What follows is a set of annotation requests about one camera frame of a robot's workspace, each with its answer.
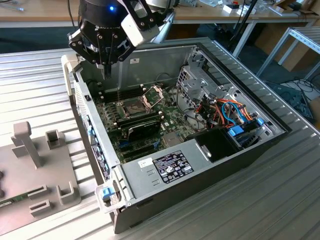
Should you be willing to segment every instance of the white sticker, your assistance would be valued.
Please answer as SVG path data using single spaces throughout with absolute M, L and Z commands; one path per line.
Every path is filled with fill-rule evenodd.
M 191 169 L 190 166 L 187 166 L 187 167 L 184 168 L 185 171 L 188 171 L 189 169 Z
M 140 61 L 140 58 L 132 58 L 130 59 L 130 64 L 138 64 Z
M 151 157 L 148 157 L 148 158 L 146 158 L 146 159 L 143 159 L 143 160 L 141 160 L 141 161 L 138 161 L 138 164 L 139 164 L 139 166 L 140 166 L 141 169 L 144 168 L 144 167 L 147 167 L 147 166 L 149 166 L 149 165 L 152 165 L 152 164 L 153 164 L 152 158 L 151 158 Z
M 5 203 L 0 204 L 0 208 L 12 204 L 12 201 L 7 201 Z

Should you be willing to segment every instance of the blue cable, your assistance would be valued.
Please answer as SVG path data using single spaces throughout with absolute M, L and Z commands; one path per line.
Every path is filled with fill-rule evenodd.
M 230 122 L 232 122 L 235 126 L 237 125 L 234 120 L 232 120 L 232 119 L 230 119 L 230 118 L 228 118 L 228 117 L 226 116 L 226 113 L 225 113 L 225 105 L 226 105 L 226 104 L 232 105 L 232 106 L 236 109 L 236 111 L 238 112 L 240 118 L 241 118 L 244 122 L 247 122 L 247 119 L 240 113 L 240 110 L 239 110 L 239 108 L 237 107 L 237 105 L 235 105 L 233 102 L 230 102 L 230 101 L 227 101 L 227 102 L 225 102 L 225 103 L 222 105 L 222 114 L 223 114 L 223 116 L 224 116 L 225 119 L 227 119 L 227 120 L 229 120 Z

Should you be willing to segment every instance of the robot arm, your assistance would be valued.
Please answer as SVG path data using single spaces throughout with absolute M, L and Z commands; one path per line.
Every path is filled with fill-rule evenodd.
M 68 35 L 68 44 L 109 76 L 112 64 L 124 61 L 138 45 L 155 38 L 164 24 L 171 24 L 166 19 L 177 4 L 177 0 L 80 0 L 79 29 Z

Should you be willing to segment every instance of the motherboard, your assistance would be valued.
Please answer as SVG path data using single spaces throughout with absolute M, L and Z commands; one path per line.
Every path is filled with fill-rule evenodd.
M 106 93 L 95 101 L 123 164 L 178 145 L 197 131 L 177 108 L 172 92 L 160 85 L 143 86 L 141 90 Z

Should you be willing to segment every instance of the aluminum table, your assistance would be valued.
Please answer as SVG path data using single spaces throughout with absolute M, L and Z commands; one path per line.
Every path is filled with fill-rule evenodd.
M 275 45 L 274 49 L 265 60 L 259 71 L 257 72 L 257 76 L 259 77 L 262 72 L 266 69 L 266 67 L 271 63 L 271 61 L 275 58 L 279 49 L 285 44 L 288 37 L 292 36 L 295 38 L 295 41 L 285 52 L 283 57 L 278 62 L 279 65 L 286 60 L 292 50 L 297 46 L 299 42 L 303 43 L 310 49 L 314 50 L 316 53 L 320 54 L 320 27 L 319 26 L 306 26 L 306 27 L 289 27 L 283 36 L 280 38 L 278 43 Z M 313 69 L 305 76 L 305 79 L 308 79 L 318 68 L 320 67 L 320 62 L 317 63 Z
M 121 234 L 99 212 L 96 181 L 68 102 L 60 57 L 70 49 L 0 55 L 0 144 L 28 120 L 32 137 L 64 132 L 82 202 L 2 236 L 12 239 L 248 240 L 318 239 L 320 133 L 217 42 L 200 42 L 292 128 L 254 164 Z M 212 71 L 219 80 L 224 78 Z

